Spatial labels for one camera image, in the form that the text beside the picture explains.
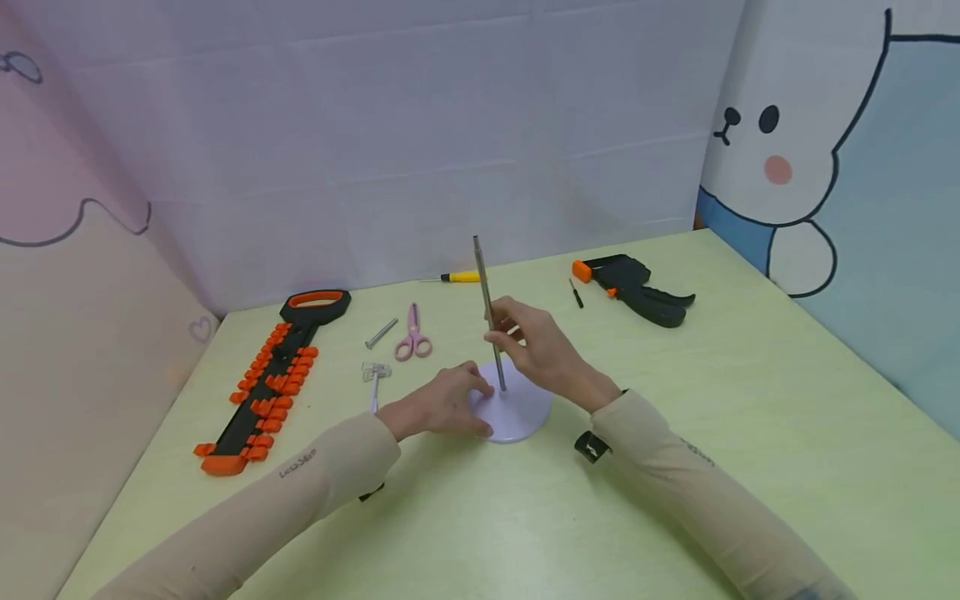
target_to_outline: white round base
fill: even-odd
[[[469,403],[470,411],[493,428],[489,440],[508,444],[528,438],[543,427],[550,414],[553,393],[520,374],[506,354],[501,357],[507,392],[500,392],[496,363],[490,362],[480,366],[480,374],[493,386],[493,395],[483,397],[479,392],[470,392]]]

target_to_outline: yellow screwdriver handle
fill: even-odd
[[[462,273],[451,273],[450,283],[479,283],[480,274],[476,271],[464,271]]]

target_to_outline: metal pin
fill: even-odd
[[[483,302],[487,305],[487,326],[494,331],[493,307],[490,301],[490,286],[487,283],[487,267],[483,263],[483,251],[480,250],[480,238],[473,236],[473,254],[477,259],[477,273],[480,274],[480,288],[483,289]],[[493,345],[493,360],[496,362],[496,375],[500,378],[500,392],[507,391],[507,382],[503,378],[503,362],[500,361],[500,348]]]
[[[373,345],[376,344],[377,342],[379,342],[379,341],[380,341],[380,338],[382,338],[383,336],[387,335],[387,331],[390,331],[390,328],[393,327],[394,325],[396,325],[396,322],[397,322],[397,319],[396,319],[396,317],[394,317],[394,319],[393,319],[392,321],[390,321],[389,323],[383,325],[383,328],[380,329],[379,331],[377,331],[377,332],[376,332],[376,335],[374,335],[374,336],[371,337],[369,340],[367,340],[366,342],[364,342],[364,346],[366,346],[367,349],[373,349]]]

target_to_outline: cartoon bunny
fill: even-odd
[[[708,227],[795,298],[818,293],[834,273],[836,250],[814,216],[884,39],[880,11],[865,25],[862,7],[825,10],[850,27],[805,26],[798,21],[822,15],[784,5],[748,14],[755,23],[741,27],[733,49],[698,202]],[[805,38],[762,33],[787,23]]]

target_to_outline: beige arm sleeve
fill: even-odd
[[[307,527],[383,483],[394,436],[366,413],[326,430],[293,459],[188,523],[94,600],[221,600]],[[270,506],[271,517],[251,518]]]
[[[650,490],[746,598],[850,600],[853,593],[790,527],[627,392],[593,414],[594,435]]]

